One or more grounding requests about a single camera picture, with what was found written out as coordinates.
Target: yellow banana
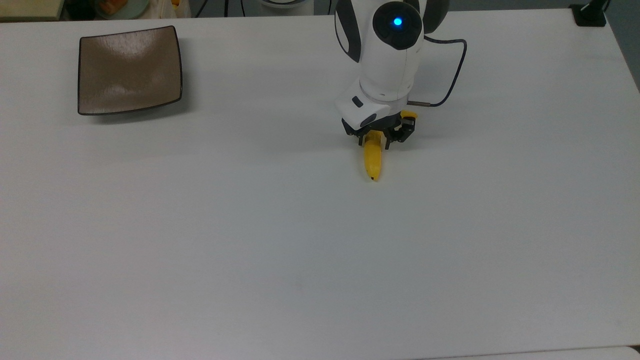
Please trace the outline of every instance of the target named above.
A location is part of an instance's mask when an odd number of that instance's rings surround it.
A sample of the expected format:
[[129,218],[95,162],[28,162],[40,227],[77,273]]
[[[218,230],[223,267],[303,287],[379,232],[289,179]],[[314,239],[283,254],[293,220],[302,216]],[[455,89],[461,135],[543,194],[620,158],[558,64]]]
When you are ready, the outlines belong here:
[[382,131],[371,130],[364,136],[364,167],[373,181],[378,181],[382,168]]

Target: table surface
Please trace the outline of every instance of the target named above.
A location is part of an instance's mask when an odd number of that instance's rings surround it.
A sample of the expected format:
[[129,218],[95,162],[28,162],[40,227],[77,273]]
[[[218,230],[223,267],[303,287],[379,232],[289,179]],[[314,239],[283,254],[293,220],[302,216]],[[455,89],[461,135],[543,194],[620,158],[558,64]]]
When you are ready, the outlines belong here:
[[465,356],[456,357],[455,360],[640,360],[640,354],[629,347],[612,347],[526,352],[523,354]]
[[[181,101],[76,113],[81,36],[174,24]],[[640,95],[609,27],[450,13],[383,154],[331,17],[0,24],[0,357],[416,359],[640,343]],[[427,45],[410,95],[461,49]]]

